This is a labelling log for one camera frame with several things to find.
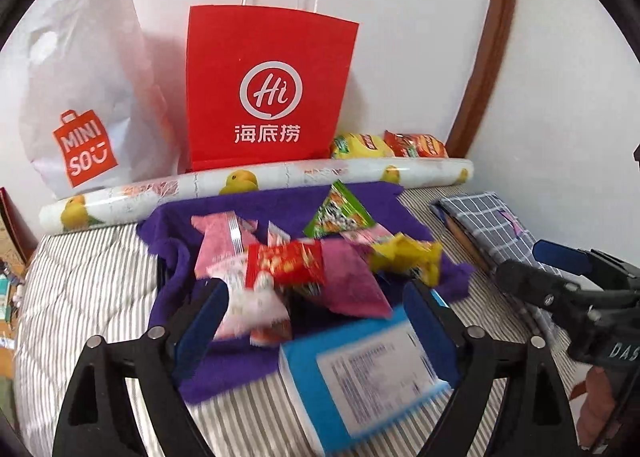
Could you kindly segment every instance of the yellow snack bag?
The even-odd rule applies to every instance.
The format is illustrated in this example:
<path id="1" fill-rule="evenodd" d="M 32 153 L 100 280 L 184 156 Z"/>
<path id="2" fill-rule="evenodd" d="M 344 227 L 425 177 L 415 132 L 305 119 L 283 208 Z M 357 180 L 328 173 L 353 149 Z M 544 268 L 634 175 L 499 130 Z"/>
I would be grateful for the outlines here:
<path id="1" fill-rule="evenodd" d="M 402 234 L 396 234 L 391 240 L 371 244 L 373 252 L 369 259 L 369 268 L 374 272 L 390 271 L 406 273 L 413 271 L 415 276 L 429 287 L 436 287 L 440 279 L 440 260 L 442 244 L 440 242 L 419 242 Z"/>
<path id="2" fill-rule="evenodd" d="M 355 157 L 394 157 L 394 151 L 377 135 L 345 133 L 334 139 L 331 145 L 332 159 Z"/>

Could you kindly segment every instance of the red snack bag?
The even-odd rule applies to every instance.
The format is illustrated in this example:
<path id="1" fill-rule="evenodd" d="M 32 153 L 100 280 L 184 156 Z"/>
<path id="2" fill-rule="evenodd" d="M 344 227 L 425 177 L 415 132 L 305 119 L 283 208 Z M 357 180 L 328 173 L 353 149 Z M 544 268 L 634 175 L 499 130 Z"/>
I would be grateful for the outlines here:
<path id="1" fill-rule="evenodd" d="M 290 287 L 307 282 L 324 285 L 322 247 L 319 241 L 300 239 L 281 246 L 249 246 L 246 287 L 252 289 L 260 271 L 273 277 L 276 287 Z"/>
<path id="2" fill-rule="evenodd" d="M 396 157 L 449 157 L 444 144 L 426 133 L 392 133 L 385 130 L 384 139 Z"/>

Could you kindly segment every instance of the blue gripper pad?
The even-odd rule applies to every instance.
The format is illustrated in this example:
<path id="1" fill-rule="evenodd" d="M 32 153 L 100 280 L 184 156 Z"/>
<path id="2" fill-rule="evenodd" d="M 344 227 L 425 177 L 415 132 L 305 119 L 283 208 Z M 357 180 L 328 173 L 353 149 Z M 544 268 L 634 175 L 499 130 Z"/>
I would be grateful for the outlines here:
<path id="1" fill-rule="evenodd" d="M 591 272 L 589 257 L 577 249 L 562 246 L 549 241 L 537 241 L 533 245 L 533 258 L 574 275 L 586 275 Z"/>
<path id="2" fill-rule="evenodd" d="M 207 352 L 209 342 L 218 330 L 228 304 L 229 291 L 226 283 L 218 280 L 216 288 L 175 347 L 175 368 L 172 372 L 175 386 L 178 386 L 183 379 L 193 376 Z"/>
<path id="3" fill-rule="evenodd" d="M 447 381 L 454 389 L 460 381 L 456 347 L 447 336 L 442 325 L 431 312 L 427 303 L 415 288 L 415 283 L 409 282 L 402 292 L 402 304 L 407 318 L 414 327 L 415 333 L 422 344 L 422 348 L 436 371 L 436 375 Z M 449 308 L 436 291 L 431 289 L 431 295 L 440 307 Z"/>

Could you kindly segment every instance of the metal screw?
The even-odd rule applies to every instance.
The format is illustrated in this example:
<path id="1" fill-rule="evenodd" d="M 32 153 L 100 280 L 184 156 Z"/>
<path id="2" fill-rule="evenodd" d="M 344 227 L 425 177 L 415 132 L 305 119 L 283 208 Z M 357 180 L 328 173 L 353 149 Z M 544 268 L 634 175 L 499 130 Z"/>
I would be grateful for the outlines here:
<path id="1" fill-rule="evenodd" d="M 102 337 L 98 336 L 98 334 L 91 336 L 87 341 L 86 341 L 86 346 L 89 347 L 90 349 L 94 349 L 95 347 L 97 347 L 98 345 L 100 345 L 102 343 Z"/>
<path id="2" fill-rule="evenodd" d="M 146 333 L 152 340 L 157 340 L 158 338 L 162 338 L 164 336 L 164 327 L 156 325 L 155 327 L 151 327 L 149 332 Z"/>
<path id="3" fill-rule="evenodd" d="M 533 345 L 537 349 L 545 348 L 546 343 L 540 336 L 532 336 L 530 341 L 531 345 Z"/>
<path id="4" fill-rule="evenodd" d="M 483 338 L 486 334 L 484 329 L 482 327 L 478 327 L 477 325 L 471 325 L 470 327 L 467 327 L 466 333 L 476 340 Z"/>
<path id="5" fill-rule="evenodd" d="M 587 313 L 587 318 L 590 319 L 592 322 L 596 323 L 600 318 L 602 318 L 602 313 L 595 309 L 591 309 Z"/>

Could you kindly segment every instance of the purple towel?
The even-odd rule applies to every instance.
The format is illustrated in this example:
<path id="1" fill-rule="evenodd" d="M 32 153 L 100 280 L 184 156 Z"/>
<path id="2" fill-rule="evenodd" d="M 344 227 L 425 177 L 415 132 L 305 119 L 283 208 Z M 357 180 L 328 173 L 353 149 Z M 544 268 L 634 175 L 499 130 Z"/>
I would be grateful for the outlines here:
<path id="1" fill-rule="evenodd" d="M 348 185 L 369 214 L 391 233 L 402 231 L 420 241 L 432 241 L 429 229 L 398 201 L 398 185 L 386 182 Z M 164 325 L 191 294 L 197 294 L 203 281 L 195 281 L 193 267 L 203 235 L 191 226 L 192 215 L 208 215 L 233 210 L 239 217 L 258 220 L 257 237 L 265 242 L 271 221 L 293 238 L 305 236 L 309 223 L 329 192 L 329 186 L 265 190 L 223 195 L 188 201 L 168 202 L 138 225 L 138 235 L 149 252 L 164 259 L 170 277 L 158 292 L 151 310 L 149 327 Z M 472 267 L 456 265 L 443 257 L 438 292 L 449 301 L 468 294 Z M 392 306 L 401 303 L 401 283 L 379 277 L 381 288 Z M 352 321 L 329 311 L 298 301 L 292 310 L 294 336 L 304 335 Z M 191 379 L 183 381 L 180 393 L 187 403 L 200 403 L 214 395 L 260 379 L 278 368 L 278 349 L 252 347 L 248 336 L 209 344 L 202 364 Z"/>

